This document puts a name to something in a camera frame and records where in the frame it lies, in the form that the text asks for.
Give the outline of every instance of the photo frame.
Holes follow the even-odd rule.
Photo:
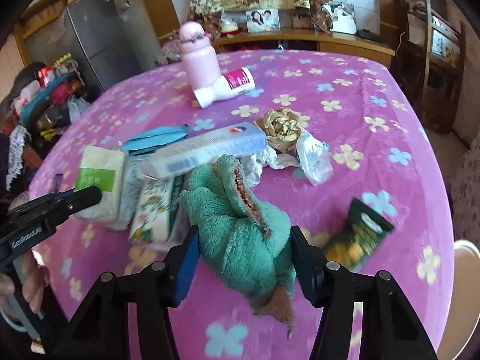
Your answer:
[[[280,31],[280,19],[276,9],[246,11],[247,29],[250,33]]]
[[[355,7],[351,0],[332,0],[323,7],[332,18],[333,32],[357,33]]]

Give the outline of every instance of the green snack package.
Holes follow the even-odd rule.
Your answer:
[[[323,248],[323,253],[327,260],[357,271],[393,229],[378,212],[354,198],[342,229]]]

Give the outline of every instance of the silver refrigerator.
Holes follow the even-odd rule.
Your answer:
[[[27,38],[25,44],[33,61],[48,65],[70,53],[94,98],[142,73],[113,0],[75,0],[56,23]]]

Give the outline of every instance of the teal towel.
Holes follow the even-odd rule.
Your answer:
[[[257,315],[273,315],[289,326],[295,270],[289,216],[258,200],[244,182],[243,166],[223,155],[203,165],[180,195],[190,222],[199,228],[200,251],[223,282],[243,293]]]

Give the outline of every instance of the pink label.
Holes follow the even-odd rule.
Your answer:
[[[226,78],[226,81],[229,83],[231,89],[235,89],[250,82],[247,74],[242,69],[229,71],[223,76]]]

